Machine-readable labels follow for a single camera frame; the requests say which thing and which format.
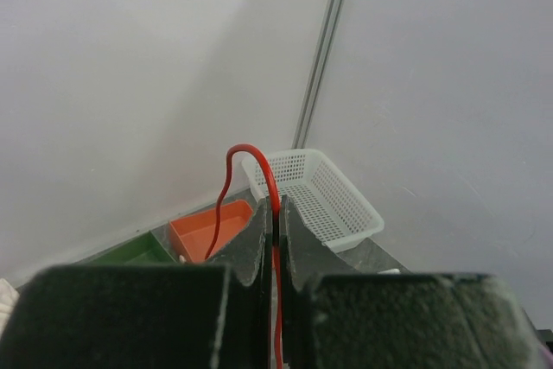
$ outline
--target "green tray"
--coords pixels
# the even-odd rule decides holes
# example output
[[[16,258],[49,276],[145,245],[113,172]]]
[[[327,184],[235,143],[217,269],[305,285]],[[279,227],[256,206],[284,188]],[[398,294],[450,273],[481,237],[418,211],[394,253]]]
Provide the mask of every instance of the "green tray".
[[[97,258],[91,264],[159,264],[176,262],[151,232],[125,242]]]

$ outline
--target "orange bin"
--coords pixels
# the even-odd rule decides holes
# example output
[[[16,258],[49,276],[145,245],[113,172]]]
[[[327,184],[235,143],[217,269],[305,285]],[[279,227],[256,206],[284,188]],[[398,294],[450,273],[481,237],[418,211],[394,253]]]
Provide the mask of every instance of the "orange bin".
[[[245,200],[236,200],[221,206],[219,237],[213,248],[213,256],[233,239],[251,218],[253,211]],[[204,261],[215,233],[215,208],[169,222],[169,240],[177,254],[190,263]]]

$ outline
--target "white backdrop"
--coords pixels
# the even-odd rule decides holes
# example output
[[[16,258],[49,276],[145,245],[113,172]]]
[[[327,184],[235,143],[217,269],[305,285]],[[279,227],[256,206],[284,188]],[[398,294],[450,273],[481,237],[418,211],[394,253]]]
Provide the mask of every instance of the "white backdrop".
[[[0,0],[0,276],[214,199],[235,143],[288,148],[326,3]]]
[[[412,270],[502,276],[553,327],[553,0],[346,0],[307,147]]]

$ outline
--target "red cable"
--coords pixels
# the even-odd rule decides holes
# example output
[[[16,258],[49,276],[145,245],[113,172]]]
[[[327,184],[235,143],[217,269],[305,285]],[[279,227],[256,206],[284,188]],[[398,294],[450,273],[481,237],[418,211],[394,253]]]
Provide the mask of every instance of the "red cable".
[[[261,171],[265,176],[265,181],[267,182],[267,188],[269,189],[270,207],[273,211],[273,219],[278,219],[278,214],[280,213],[280,197],[278,196],[277,183],[275,182],[275,177],[273,176],[273,172],[270,169],[269,162],[267,162],[267,159],[265,158],[264,154],[261,152],[261,150],[259,150],[257,147],[252,146],[251,144],[237,144],[236,146],[232,146],[226,152],[225,185],[223,186],[223,190],[221,190],[221,193],[219,195],[219,198],[217,198],[217,203],[215,205],[215,217],[216,217],[215,233],[213,234],[213,240],[211,241],[211,245],[209,245],[209,249],[207,250],[206,259],[208,259],[209,256],[211,255],[213,248],[217,243],[217,238],[219,237],[219,229],[221,226],[221,203],[223,202],[223,199],[226,196],[226,192],[228,191],[228,188],[231,186],[232,157],[239,151],[246,151],[256,158],[261,168]],[[278,295],[278,309],[276,310],[274,346],[275,346],[276,368],[282,369],[283,355],[281,350],[281,337],[283,332],[283,321],[282,321],[283,311],[282,311],[282,303],[281,303],[282,298],[281,298],[281,281],[280,281],[280,251],[278,250],[278,246],[273,246],[273,258],[275,260],[276,292]]]

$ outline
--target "white object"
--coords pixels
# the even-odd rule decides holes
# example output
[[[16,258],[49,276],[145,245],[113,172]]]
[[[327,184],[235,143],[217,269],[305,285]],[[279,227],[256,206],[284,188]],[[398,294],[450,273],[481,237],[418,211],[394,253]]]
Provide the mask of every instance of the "white object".
[[[16,289],[6,280],[0,278],[0,336],[18,299],[19,294],[17,294]]]
[[[379,274],[401,274],[398,268],[390,268],[389,270],[380,271]]]
[[[334,252],[357,246],[384,229],[384,221],[336,166],[319,150],[285,150],[267,155],[280,195],[291,197],[316,237]],[[253,156],[242,166],[256,200],[267,194]]]

